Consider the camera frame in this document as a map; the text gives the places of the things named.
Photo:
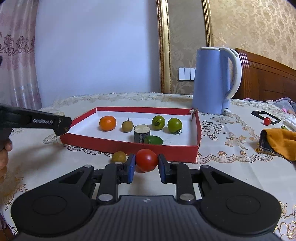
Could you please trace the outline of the person's left hand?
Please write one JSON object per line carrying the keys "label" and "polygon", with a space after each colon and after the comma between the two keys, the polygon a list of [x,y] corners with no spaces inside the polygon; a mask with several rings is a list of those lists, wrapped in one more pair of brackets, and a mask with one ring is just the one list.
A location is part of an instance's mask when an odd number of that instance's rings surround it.
{"label": "person's left hand", "polygon": [[9,152],[13,149],[13,144],[10,139],[4,142],[4,148],[0,152],[0,177],[2,178],[7,171],[9,161]]}

